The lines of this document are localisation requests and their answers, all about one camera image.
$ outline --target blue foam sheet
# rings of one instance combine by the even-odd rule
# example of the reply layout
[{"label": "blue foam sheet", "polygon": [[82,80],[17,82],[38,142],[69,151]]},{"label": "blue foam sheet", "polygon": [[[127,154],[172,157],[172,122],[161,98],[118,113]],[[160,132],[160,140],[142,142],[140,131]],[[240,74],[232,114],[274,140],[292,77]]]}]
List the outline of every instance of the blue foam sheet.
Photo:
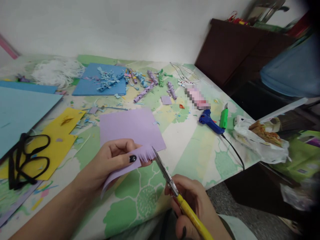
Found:
[{"label": "blue foam sheet", "polygon": [[105,95],[126,95],[126,81],[123,79],[120,82],[115,83],[112,85],[111,88],[107,88],[103,92],[99,92],[97,88],[101,87],[100,84],[97,85],[97,81],[94,83],[94,80],[83,79],[85,77],[101,77],[101,74],[98,72],[97,68],[101,67],[103,71],[109,72],[113,71],[114,75],[118,75],[125,71],[125,67],[121,66],[114,66],[114,65],[106,65],[106,64],[99,64],[99,63],[90,63],[86,68],[86,71],[83,73],[82,78],[80,79],[76,89],[73,91],[73,96],[105,96]]},{"label": "blue foam sheet", "polygon": [[0,158],[61,99],[62,95],[0,87]]},{"label": "blue foam sheet", "polygon": [[57,86],[43,86],[37,84],[30,84],[24,82],[9,82],[9,81],[0,81],[0,87],[14,88],[32,92],[42,92],[54,94],[58,89]]}]

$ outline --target bread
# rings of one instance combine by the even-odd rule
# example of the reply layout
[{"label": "bread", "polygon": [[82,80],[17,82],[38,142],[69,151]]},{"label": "bread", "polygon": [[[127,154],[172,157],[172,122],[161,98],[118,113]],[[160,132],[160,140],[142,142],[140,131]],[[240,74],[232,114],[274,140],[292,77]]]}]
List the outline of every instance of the bread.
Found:
[{"label": "bread", "polygon": [[271,143],[275,146],[282,147],[282,141],[278,134],[266,132],[265,126],[260,123],[260,121],[256,121],[249,127],[249,130],[257,134],[261,137],[264,141]]}]

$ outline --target yellow scissors handle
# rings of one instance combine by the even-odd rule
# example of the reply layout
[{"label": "yellow scissors handle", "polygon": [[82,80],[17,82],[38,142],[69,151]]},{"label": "yellow scissors handle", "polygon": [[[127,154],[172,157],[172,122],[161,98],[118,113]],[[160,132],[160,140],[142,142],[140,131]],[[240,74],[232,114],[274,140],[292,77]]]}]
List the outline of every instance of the yellow scissors handle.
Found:
[{"label": "yellow scissors handle", "polygon": [[178,203],[180,205],[180,208],[182,209],[183,213],[187,215],[187,217],[191,220],[193,225],[196,227],[200,235],[203,237],[204,240],[213,240],[213,237],[209,233],[209,231],[206,229],[206,227],[203,225],[203,223],[199,220],[197,215],[194,213],[192,208],[189,206],[189,204],[186,202],[186,200],[183,199],[183,197],[179,194],[177,196]]}]

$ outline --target blue glue gun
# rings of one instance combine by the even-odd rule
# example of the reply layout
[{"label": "blue glue gun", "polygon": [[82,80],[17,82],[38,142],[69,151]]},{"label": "blue glue gun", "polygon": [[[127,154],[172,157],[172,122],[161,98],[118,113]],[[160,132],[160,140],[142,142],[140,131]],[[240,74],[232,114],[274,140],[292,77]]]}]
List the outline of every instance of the blue glue gun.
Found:
[{"label": "blue glue gun", "polygon": [[199,118],[199,122],[201,124],[207,124],[216,134],[223,134],[224,129],[219,127],[210,117],[211,111],[210,109],[206,109],[203,111],[202,115]]}]

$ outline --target fingernail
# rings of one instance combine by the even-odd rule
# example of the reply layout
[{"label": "fingernail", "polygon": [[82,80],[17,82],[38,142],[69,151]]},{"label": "fingernail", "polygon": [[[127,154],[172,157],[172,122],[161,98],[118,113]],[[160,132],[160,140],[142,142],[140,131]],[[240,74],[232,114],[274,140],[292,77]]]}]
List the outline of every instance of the fingernail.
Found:
[{"label": "fingernail", "polygon": [[186,226],[184,226],[183,229],[182,229],[182,237],[181,237],[181,240],[184,239],[184,238],[186,237],[186,235],[187,235],[187,228],[186,228]]},{"label": "fingernail", "polygon": [[129,157],[129,162],[134,162],[135,160],[137,160],[137,156],[136,155],[131,155]]}]

